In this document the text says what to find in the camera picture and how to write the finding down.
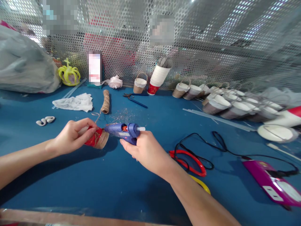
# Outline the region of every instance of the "power cord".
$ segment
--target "power cord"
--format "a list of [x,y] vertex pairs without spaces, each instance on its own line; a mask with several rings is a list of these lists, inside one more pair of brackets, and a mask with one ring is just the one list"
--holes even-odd
[[205,169],[207,170],[212,170],[214,169],[214,164],[212,162],[210,162],[209,160],[203,158],[203,157],[200,157],[198,155],[196,155],[192,150],[188,149],[187,147],[184,146],[184,144],[182,144],[183,141],[185,141],[186,139],[188,139],[189,137],[193,136],[193,135],[197,135],[204,143],[206,143],[207,145],[221,151],[221,152],[229,152],[230,154],[232,155],[235,155],[235,156],[239,156],[245,160],[252,160],[250,158],[250,156],[261,156],[261,157],[267,157],[267,158],[271,158],[271,159],[276,159],[276,160],[280,160],[280,161],[283,161],[287,164],[290,164],[291,166],[293,166],[295,169],[294,170],[290,170],[290,171],[282,171],[282,170],[278,170],[278,171],[275,171],[275,174],[276,176],[278,177],[289,177],[289,176],[292,176],[292,175],[296,175],[299,173],[299,169],[292,163],[288,162],[288,161],[285,161],[283,159],[280,159],[280,158],[276,158],[276,157],[272,157],[272,156],[268,156],[268,155],[262,155],[262,154],[245,154],[245,155],[240,155],[240,154],[235,154],[233,152],[231,152],[228,148],[227,148],[227,145],[225,143],[225,140],[223,139],[223,137],[216,131],[212,131],[211,132],[213,137],[217,140],[217,142],[221,145],[222,148],[220,147],[217,147],[216,145],[213,145],[213,144],[210,144],[208,143],[201,135],[199,135],[198,133],[191,133],[189,134],[188,136],[186,136],[185,138],[183,138],[179,143],[176,144],[175,146],[175,154],[174,154],[174,160],[182,160],[184,161],[186,164],[187,164],[187,169],[186,171],[190,171],[190,167],[188,165],[188,162],[182,158],[178,158],[176,156],[177,154],[177,147],[180,146],[181,148],[185,149],[187,152],[189,152],[190,154],[194,155],[196,158],[198,158],[200,161],[201,160],[204,160],[206,161],[207,163],[209,163],[211,165],[211,167],[205,167]]

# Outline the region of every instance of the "blue glue gun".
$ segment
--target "blue glue gun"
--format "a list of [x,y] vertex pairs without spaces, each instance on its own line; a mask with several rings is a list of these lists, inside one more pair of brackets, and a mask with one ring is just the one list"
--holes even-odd
[[136,123],[129,123],[128,125],[117,123],[105,126],[104,131],[137,145],[137,137],[140,135],[140,131],[145,131],[145,127],[139,127]]

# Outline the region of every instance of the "perforated metal sheet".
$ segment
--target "perforated metal sheet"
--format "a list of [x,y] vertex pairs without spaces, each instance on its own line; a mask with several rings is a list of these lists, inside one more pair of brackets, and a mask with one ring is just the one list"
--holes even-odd
[[[0,0],[0,13],[83,77],[87,50],[103,52],[106,79],[119,75],[127,85],[167,54],[174,67],[162,88],[188,76],[195,85],[250,80],[301,91],[299,0],[81,0],[75,35],[44,35],[39,0]],[[150,15],[174,16],[174,46],[150,45]]]

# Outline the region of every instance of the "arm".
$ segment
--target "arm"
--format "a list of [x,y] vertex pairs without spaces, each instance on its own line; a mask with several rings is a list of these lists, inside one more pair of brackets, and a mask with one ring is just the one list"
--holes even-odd
[[240,225],[237,220],[164,151],[150,131],[141,131],[137,146],[120,140],[124,149],[149,171],[170,183],[196,225]]
[[[86,126],[93,128],[80,136],[78,132]],[[55,139],[1,156],[0,190],[33,166],[80,148],[90,139],[96,129],[97,125],[89,118],[77,122],[69,121]]]

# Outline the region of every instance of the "white clay piece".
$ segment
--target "white clay piece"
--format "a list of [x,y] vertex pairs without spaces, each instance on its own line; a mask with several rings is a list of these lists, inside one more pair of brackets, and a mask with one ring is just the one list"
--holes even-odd
[[43,119],[36,121],[36,124],[38,124],[39,126],[45,126],[47,123],[51,123],[55,120],[54,116],[47,116]]
[[47,116],[47,117],[45,117],[45,119],[47,120],[48,123],[51,123],[55,120],[55,117],[54,116]]

